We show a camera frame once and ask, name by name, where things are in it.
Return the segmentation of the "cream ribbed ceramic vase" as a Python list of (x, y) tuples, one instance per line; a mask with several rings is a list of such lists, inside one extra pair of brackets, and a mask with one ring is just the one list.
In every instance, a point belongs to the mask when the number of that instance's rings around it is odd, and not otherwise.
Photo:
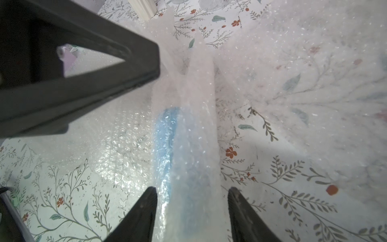
[(149, 21), (156, 15), (157, 7), (153, 0), (128, 0), (128, 2), (141, 20)]

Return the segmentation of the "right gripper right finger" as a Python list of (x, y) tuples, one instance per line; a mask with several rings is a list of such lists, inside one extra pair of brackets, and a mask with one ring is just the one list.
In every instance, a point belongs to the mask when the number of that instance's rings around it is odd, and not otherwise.
[(236, 188), (228, 190), (228, 210), (235, 242), (281, 242)]

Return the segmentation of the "bubble item front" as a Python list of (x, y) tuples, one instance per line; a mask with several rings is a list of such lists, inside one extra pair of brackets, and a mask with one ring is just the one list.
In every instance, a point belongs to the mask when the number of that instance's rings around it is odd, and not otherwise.
[(153, 170), (158, 242), (227, 240), (220, 181), (215, 68), (200, 35), (160, 48), (152, 88)]

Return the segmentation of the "bubble purple vase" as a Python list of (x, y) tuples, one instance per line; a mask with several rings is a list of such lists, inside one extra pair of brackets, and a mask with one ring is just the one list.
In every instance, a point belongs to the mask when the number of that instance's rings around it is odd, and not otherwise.
[(254, 110), (341, 188), (386, 200), (386, 1), (273, 1), (219, 60)]

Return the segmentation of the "bubble item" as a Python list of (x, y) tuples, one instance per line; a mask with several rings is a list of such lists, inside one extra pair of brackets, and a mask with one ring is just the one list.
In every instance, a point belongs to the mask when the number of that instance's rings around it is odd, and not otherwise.
[(200, 35), (160, 48), (152, 88), (153, 170), (158, 242), (227, 240), (220, 181), (215, 68)]
[(36, 163), (50, 164), (65, 174), (88, 163), (91, 171), (114, 188), (132, 196), (152, 181), (151, 94), (147, 84), (70, 123), (64, 134), (7, 140), (16, 156), (4, 161), (11, 178), (2, 186), (15, 188), (17, 179), (32, 183)]

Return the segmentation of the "lilac tape roll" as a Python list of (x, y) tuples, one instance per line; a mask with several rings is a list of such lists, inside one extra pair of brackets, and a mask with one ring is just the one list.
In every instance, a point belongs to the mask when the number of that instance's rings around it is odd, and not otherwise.
[(58, 58), (62, 62), (62, 69), (63, 69), (63, 74), (66, 74), (66, 71), (68, 71), (71, 66), (75, 63), (77, 57), (71, 53), (70, 50), (67, 49), (66, 46), (58, 46), (56, 48), (56, 53), (58, 55)]

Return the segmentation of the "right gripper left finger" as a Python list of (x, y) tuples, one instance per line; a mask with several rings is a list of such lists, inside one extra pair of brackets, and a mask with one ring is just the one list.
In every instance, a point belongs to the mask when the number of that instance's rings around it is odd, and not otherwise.
[(105, 242), (151, 242), (157, 209), (157, 191), (148, 187)]

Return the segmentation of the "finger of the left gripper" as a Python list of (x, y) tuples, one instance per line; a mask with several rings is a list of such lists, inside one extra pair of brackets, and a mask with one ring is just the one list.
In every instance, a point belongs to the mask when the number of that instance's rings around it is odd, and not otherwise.
[[(121, 62), (65, 77), (57, 48)], [(1, 137), (64, 134), (69, 124), (160, 76), (159, 46), (72, 1), (1, 1)]]

